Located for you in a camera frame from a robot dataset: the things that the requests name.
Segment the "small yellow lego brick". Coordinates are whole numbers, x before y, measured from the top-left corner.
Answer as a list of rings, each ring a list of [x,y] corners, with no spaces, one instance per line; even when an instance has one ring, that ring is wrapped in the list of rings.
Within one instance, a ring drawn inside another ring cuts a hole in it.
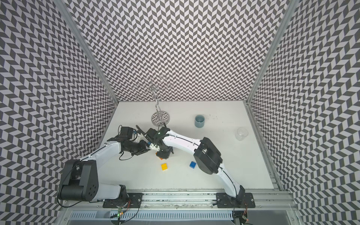
[[[167,163],[161,164],[162,171],[165,171],[168,169]]]

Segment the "blue lego brick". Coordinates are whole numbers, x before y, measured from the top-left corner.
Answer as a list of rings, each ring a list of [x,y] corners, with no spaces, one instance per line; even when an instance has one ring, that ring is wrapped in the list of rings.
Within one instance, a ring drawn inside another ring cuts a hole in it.
[[[191,168],[195,169],[196,165],[197,165],[196,162],[193,162],[193,161],[192,161],[189,166],[190,166]]]

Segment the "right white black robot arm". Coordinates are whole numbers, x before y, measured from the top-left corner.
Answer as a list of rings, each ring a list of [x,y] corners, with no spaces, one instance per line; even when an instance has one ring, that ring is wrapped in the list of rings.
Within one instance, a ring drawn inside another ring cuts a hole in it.
[[[194,139],[180,135],[173,130],[162,127],[159,131],[150,128],[146,137],[150,148],[156,150],[157,157],[168,159],[173,149],[179,149],[191,154],[197,166],[206,174],[217,175],[223,182],[225,194],[230,200],[241,204],[245,197],[245,189],[236,182],[226,170],[220,151],[209,139]]]

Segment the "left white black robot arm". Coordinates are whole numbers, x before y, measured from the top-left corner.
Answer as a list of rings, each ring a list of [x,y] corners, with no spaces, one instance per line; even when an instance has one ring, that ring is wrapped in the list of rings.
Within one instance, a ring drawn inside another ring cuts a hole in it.
[[[57,192],[57,200],[92,202],[118,201],[128,203],[130,198],[124,185],[101,183],[98,171],[112,157],[130,152],[132,156],[148,151],[147,142],[111,138],[93,153],[81,158],[70,159],[65,163]]]

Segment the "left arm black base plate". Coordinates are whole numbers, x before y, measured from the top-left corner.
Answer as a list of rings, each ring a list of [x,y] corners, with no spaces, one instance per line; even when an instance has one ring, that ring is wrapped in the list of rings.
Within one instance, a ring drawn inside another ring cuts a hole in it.
[[[120,194],[116,199],[106,199],[103,208],[139,208],[143,201],[143,193]]]

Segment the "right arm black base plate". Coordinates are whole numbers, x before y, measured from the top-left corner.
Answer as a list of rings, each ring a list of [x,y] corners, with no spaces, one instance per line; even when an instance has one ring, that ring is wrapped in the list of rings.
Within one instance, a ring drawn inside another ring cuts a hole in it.
[[[226,193],[216,193],[216,203],[218,208],[248,208],[256,207],[252,193],[245,193],[239,201],[234,197],[228,196]]]

